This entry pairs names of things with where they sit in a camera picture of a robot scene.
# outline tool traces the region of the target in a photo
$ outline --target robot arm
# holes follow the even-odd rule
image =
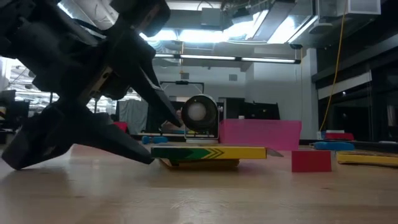
[[[91,98],[120,100],[131,87],[148,104],[180,125],[152,68],[155,50],[139,36],[153,36],[167,22],[164,0],[114,0],[119,17],[104,37],[82,28],[54,0],[7,0],[0,3],[0,55],[17,58],[36,74],[33,84],[60,99],[22,127],[3,159],[13,168],[60,156],[85,144],[144,163],[150,154],[108,117],[91,113]]]

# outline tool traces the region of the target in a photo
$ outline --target pink sheet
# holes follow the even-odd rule
[[[220,143],[293,151],[299,149],[301,127],[301,121],[226,119],[220,124]]]

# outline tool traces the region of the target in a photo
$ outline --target blue object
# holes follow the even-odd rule
[[[169,139],[167,139],[167,137],[165,136],[156,136],[156,137],[143,136],[141,138],[141,141],[143,144],[150,144],[150,143],[159,144],[159,143],[167,143],[169,142]]]
[[[318,150],[331,151],[352,151],[355,149],[354,144],[348,142],[316,142],[313,146]]]

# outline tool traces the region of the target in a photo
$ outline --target white wall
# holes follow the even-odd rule
[[[180,67],[155,67],[155,73],[159,81],[177,81],[180,78]],[[187,81],[205,83],[205,94],[212,96],[216,101],[222,97],[244,98],[246,73],[241,72],[240,68],[219,68],[212,67],[184,67],[184,72],[190,74]],[[229,81],[229,74],[237,74],[236,82]],[[168,96],[191,97],[200,92],[191,85],[169,85],[165,88]]]
[[[254,63],[246,73],[246,101],[277,103],[281,119],[302,121],[302,139],[316,139],[318,99],[311,81],[316,59],[316,51],[309,49],[302,76],[301,65]]]

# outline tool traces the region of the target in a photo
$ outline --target table surface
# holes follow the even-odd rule
[[[398,223],[398,169],[293,174],[284,154],[214,172],[84,146],[18,172],[0,161],[0,223]]]

